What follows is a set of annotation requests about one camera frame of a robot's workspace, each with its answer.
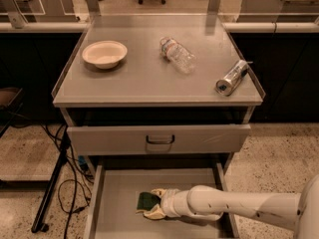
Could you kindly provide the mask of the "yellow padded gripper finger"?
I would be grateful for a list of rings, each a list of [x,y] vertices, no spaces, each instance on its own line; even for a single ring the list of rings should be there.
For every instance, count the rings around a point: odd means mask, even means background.
[[[141,214],[144,218],[149,220],[162,220],[166,218],[166,215],[158,204],[152,207],[139,207],[136,213]]]
[[[151,191],[151,194],[159,197],[159,198],[164,198],[168,197],[170,195],[170,190],[169,189],[164,189],[164,188],[156,188]]]

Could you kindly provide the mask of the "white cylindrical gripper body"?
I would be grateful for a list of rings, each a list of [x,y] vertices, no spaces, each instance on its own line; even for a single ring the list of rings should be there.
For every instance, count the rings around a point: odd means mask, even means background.
[[[191,209],[187,202],[188,190],[167,189],[160,200],[162,212],[169,218],[190,216]]]

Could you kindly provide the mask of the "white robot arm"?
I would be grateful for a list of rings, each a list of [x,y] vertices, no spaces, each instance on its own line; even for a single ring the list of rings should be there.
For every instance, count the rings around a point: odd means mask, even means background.
[[[230,213],[291,230],[293,239],[319,239],[319,176],[300,193],[226,192],[206,185],[157,188],[139,195],[137,211],[150,220],[186,216],[216,221]]]

